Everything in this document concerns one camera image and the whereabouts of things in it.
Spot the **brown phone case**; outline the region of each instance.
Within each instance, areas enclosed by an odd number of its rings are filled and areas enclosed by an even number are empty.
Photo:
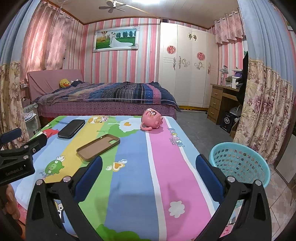
[[[120,143],[120,138],[106,134],[98,139],[93,140],[86,145],[77,149],[78,155],[85,161],[91,161],[93,158],[103,154],[114,146]]]

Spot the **hand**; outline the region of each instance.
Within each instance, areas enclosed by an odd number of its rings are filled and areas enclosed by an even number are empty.
[[[8,184],[6,189],[6,198],[8,202],[5,204],[6,211],[12,215],[14,219],[20,218],[20,211],[17,208],[17,200],[15,198],[15,192],[11,184]]]

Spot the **gray floor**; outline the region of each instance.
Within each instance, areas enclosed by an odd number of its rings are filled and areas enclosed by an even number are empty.
[[[199,153],[207,158],[215,145],[233,141],[225,130],[207,119],[207,114],[202,111],[177,112],[177,123]]]

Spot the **curtain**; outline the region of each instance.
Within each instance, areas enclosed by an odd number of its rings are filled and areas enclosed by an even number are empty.
[[[62,67],[72,20],[60,8],[44,1],[39,3],[23,43],[21,80],[27,77],[29,71]]]
[[[244,38],[244,27],[241,19],[240,10],[237,13],[232,11],[232,15],[226,14],[224,19],[215,21],[216,43],[229,42],[229,40],[236,40],[236,38]]]
[[[238,0],[246,30],[249,72],[234,142],[272,164],[293,110],[295,49],[285,21],[268,0]]]
[[[22,130],[22,136],[4,145],[5,149],[20,147],[29,140],[21,102],[20,53],[26,30],[38,3],[39,0],[25,3],[0,39],[0,133],[18,127]]]

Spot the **ceiling fan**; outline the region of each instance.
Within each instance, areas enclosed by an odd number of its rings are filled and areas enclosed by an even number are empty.
[[[99,7],[99,9],[109,9],[108,13],[112,13],[114,9],[118,9],[118,10],[121,10],[121,11],[125,11],[125,10],[120,9],[120,8],[118,8],[118,7],[125,6],[126,3],[121,4],[121,5],[118,5],[118,6],[116,6],[116,3],[118,3],[118,2],[117,2],[117,1],[113,1],[113,2],[111,2],[111,1],[107,1],[107,5],[108,5],[108,6],[101,6],[101,7]]]

